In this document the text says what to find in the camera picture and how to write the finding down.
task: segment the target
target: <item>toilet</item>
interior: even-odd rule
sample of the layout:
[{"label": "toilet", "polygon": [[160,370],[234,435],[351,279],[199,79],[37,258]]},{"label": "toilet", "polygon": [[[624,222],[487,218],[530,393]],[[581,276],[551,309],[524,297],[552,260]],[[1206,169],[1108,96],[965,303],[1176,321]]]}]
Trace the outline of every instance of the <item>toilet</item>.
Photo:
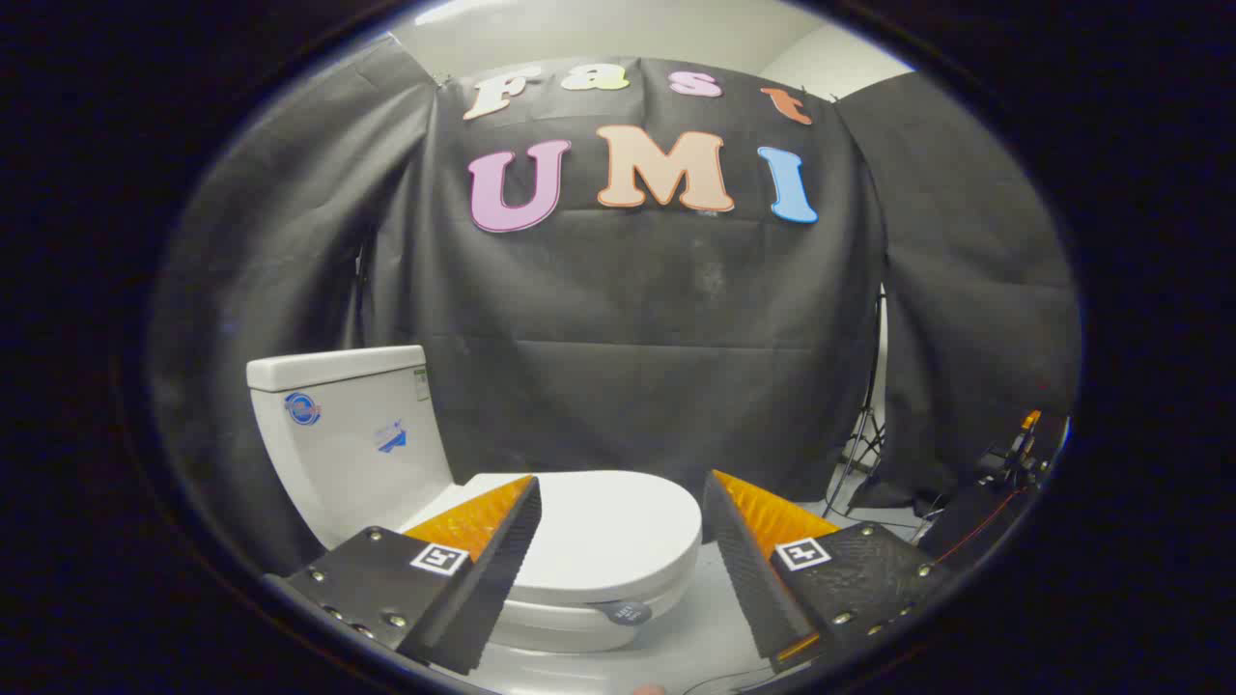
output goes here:
[{"label": "toilet", "polygon": [[[246,371],[271,463],[328,550],[368,526],[404,532],[527,475],[455,484],[420,346],[268,357]],[[681,486],[646,474],[534,475],[541,522],[491,642],[556,653],[628,644],[686,591],[700,506]],[[611,620],[619,602],[651,617]]]}]

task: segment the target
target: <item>black backdrop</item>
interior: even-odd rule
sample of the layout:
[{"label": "black backdrop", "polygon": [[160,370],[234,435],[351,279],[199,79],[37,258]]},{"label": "black backdrop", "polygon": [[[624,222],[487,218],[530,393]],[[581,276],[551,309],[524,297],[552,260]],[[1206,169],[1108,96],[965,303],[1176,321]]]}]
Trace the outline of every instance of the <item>black backdrop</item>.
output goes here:
[{"label": "black backdrop", "polygon": [[[559,87],[598,62],[630,84]],[[257,433],[242,375],[258,357],[424,345],[460,484],[623,469],[698,496],[718,467],[811,501],[857,418],[883,281],[889,444],[883,488],[857,505],[949,493],[1030,409],[1068,412],[1080,326],[1052,215],[923,77],[837,105],[795,90],[808,126],[759,92],[792,88],[730,70],[536,64],[507,108],[465,121],[476,82],[519,66],[439,88],[378,38],[251,122],[189,203],[151,314],[153,407],[203,511],[258,566],[289,573],[320,553]],[[675,70],[713,75],[723,95],[670,90]],[[734,209],[603,208],[596,129],[613,124],[664,151],[686,131],[721,136]],[[504,194],[528,200],[523,152],[554,139],[572,143],[554,213],[480,230],[467,163],[514,151]],[[770,211],[761,146],[802,157],[818,221]]]},{"label": "black backdrop", "polygon": [[[578,64],[620,90],[559,87]],[[866,164],[827,101],[780,114],[751,75],[691,63],[544,61],[494,114],[464,121],[476,79],[441,88],[393,38],[331,63],[256,120],[203,181],[167,256],[150,324],[151,393],[203,511],[266,570],[320,548],[283,492],[243,380],[248,360],[421,344],[456,481],[477,472],[623,469],[701,495],[719,467],[823,497],[874,350],[884,231]],[[718,99],[669,89],[707,72]],[[597,127],[669,151],[722,137],[732,211],[651,197],[607,209]],[[571,141],[538,225],[470,218],[468,162],[514,151],[506,195],[531,198],[536,142]],[[802,157],[815,224],[776,218],[761,146]]]}]

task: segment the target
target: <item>circular logo sticker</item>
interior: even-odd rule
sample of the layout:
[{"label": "circular logo sticker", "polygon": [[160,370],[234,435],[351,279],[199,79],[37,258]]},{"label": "circular logo sticker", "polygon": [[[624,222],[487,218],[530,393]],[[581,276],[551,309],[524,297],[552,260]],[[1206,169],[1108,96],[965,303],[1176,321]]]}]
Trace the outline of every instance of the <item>circular logo sticker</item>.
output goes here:
[{"label": "circular logo sticker", "polygon": [[288,409],[288,414],[297,424],[313,424],[321,417],[321,406],[299,391],[284,398],[283,407]]},{"label": "circular logo sticker", "polygon": [[593,603],[592,607],[604,613],[609,622],[632,627],[644,625],[648,618],[653,617],[653,608],[639,601],[606,601]]}]

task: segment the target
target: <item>toilet lid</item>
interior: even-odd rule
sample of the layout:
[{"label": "toilet lid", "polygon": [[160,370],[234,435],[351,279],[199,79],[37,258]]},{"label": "toilet lid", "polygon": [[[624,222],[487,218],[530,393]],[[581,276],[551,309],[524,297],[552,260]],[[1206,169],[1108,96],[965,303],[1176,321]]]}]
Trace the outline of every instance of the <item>toilet lid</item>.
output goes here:
[{"label": "toilet lid", "polygon": [[[523,475],[477,475],[442,496],[450,500],[440,497],[433,513]],[[535,475],[541,521],[509,600],[564,605],[638,599],[692,569],[700,505],[681,486],[630,471]]]}]

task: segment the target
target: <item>letter cutout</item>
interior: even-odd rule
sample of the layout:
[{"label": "letter cutout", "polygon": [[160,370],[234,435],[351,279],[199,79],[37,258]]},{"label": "letter cutout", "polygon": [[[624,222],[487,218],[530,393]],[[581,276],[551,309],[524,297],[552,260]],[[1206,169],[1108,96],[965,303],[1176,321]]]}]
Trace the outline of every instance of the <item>letter cutout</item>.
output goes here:
[{"label": "letter cutout", "polygon": [[467,166],[472,172],[472,221],[486,231],[503,232],[528,229],[548,218],[557,207],[562,153],[570,148],[569,140],[546,140],[528,148],[528,156],[536,160],[536,188],[520,208],[502,202],[503,174],[514,153],[494,152],[473,161]]},{"label": "letter cutout", "polygon": [[629,84],[622,66],[595,63],[571,68],[562,80],[562,89],[622,89]]},{"label": "letter cutout", "polygon": [[665,155],[644,132],[633,125],[607,125],[597,135],[609,142],[609,184],[597,193],[597,200],[609,208],[635,208],[644,204],[644,192],[635,188],[635,173],[644,178],[656,202],[667,205],[679,181],[687,177],[679,200],[692,210],[726,213],[734,199],[726,194],[721,176],[721,137],[687,131]]},{"label": "letter cutout", "polygon": [[529,66],[513,73],[491,77],[489,79],[482,79],[476,83],[476,88],[478,90],[476,103],[472,104],[472,108],[468,109],[466,114],[464,114],[464,120],[470,121],[475,117],[506,109],[510,104],[510,100],[503,99],[502,96],[504,94],[518,96],[528,84],[528,78],[536,77],[539,74],[540,66]]},{"label": "letter cutout", "polygon": [[772,214],[792,223],[811,224],[819,219],[819,215],[811,209],[807,203],[807,192],[802,187],[802,158],[794,152],[777,150],[776,147],[760,147],[759,156],[769,163],[772,171],[772,185],[776,188],[776,203],[772,203]]},{"label": "letter cutout", "polygon": [[721,87],[705,73],[670,73],[670,89],[687,96],[721,96]]},{"label": "letter cutout", "polygon": [[791,121],[798,121],[802,125],[811,125],[811,116],[807,116],[798,110],[802,106],[802,101],[798,101],[784,89],[777,89],[775,87],[765,87],[760,89],[764,94],[772,98],[772,105],[776,106],[781,115],[790,119]]}]

